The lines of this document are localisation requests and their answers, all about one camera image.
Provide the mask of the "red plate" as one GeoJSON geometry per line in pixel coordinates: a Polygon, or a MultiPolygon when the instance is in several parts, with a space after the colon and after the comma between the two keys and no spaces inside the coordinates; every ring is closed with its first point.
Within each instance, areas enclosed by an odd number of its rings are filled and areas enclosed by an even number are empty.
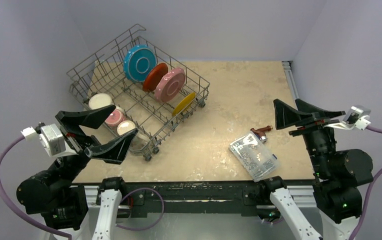
{"type": "Polygon", "coordinates": [[[152,92],[156,89],[162,78],[169,72],[168,65],[166,63],[159,63],[156,65],[150,73],[147,75],[145,81],[142,84],[142,90],[144,92],[152,92]]]}

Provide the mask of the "pink dotted plate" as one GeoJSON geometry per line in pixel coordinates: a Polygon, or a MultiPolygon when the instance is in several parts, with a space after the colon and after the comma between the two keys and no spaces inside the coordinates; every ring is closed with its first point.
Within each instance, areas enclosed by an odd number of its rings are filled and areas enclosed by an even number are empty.
{"type": "Polygon", "coordinates": [[[175,98],[185,84],[185,70],[177,67],[165,74],[154,91],[158,102],[167,103],[175,98]]]}

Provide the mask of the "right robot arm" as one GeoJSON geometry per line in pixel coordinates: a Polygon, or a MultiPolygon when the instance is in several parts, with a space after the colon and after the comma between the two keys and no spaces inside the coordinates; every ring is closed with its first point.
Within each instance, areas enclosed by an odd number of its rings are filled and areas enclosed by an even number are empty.
{"type": "Polygon", "coordinates": [[[361,221],[362,196],[359,186],[372,183],[373,160],[363,150],[337,150],[335,130],[364,130],[370,110],[355,105],[348,112],[329,111],[301,99],[292,107],[273,101],[276,129],[291,126],[293,137],[302,136],[314,171],[313,195],[322,219],[323,232],[316,232],[285,187],[268,184],[259,190],[260,199],[280,211],[294,236],[301,240],[350,240],[361,221]]]}

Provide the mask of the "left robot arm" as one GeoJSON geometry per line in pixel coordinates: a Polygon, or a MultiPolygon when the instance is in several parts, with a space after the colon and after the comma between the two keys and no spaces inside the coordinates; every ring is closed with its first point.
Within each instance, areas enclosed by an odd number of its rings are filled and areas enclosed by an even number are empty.
{"type": "Polygon", "coordinates": [[[92,159],[116,165],[125,160],[138,133],[136,128],[105,144],[82,130],[99,128],[115,109],[111,104],[87,111],[60,111],[57,123],[39,123],[22,131],[27,140],[38,138],[54,158],[48,169],[27,178],[17,188],[17,200],[27,214],[40,214],[46,226],[71,234],[75,240],[112,239],[118,207],[128,198],[123,178],[105,178],[99,185],[100,209],[94,230],[89,229],[85,187],[72,183],[92,159]]]}

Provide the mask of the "blue plate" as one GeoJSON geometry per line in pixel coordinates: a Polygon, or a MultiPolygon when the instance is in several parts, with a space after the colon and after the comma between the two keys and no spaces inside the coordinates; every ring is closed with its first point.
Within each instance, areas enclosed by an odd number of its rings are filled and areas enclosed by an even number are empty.
{"type": "Polygon", "coordinates": [[[140,44],[127,51],[123,59],[123,71],[128,80],[144,82],[156,63],[153,51],[147,45],[140,44]]]}

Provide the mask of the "yellow black saucer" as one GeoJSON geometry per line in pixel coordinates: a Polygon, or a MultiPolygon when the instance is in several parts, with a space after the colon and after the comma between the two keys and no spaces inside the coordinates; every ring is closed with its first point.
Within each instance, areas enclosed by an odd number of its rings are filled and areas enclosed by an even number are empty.
{"type": "Polygon", "coordinates": [[[173,110],[172,112],[172,116],[176,116],[178,115],[179,113],[181,113],[182,111],[185,111],[186,109],[188,109],[194,98],[195,98],[196,94],[194,92],[188,94],[176,107],[175,109],[173,110]]]}

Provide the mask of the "pink mug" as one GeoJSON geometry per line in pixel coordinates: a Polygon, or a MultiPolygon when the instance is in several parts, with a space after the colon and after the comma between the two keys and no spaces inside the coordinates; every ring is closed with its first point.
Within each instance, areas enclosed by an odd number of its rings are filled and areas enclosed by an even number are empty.
{"type": "Polygon", "coordinates": [[[125,121],[126,117],[122,110],[116,108],[109,117],[104,121],[111,128],[116,128],[121,122],[125,121]]]}

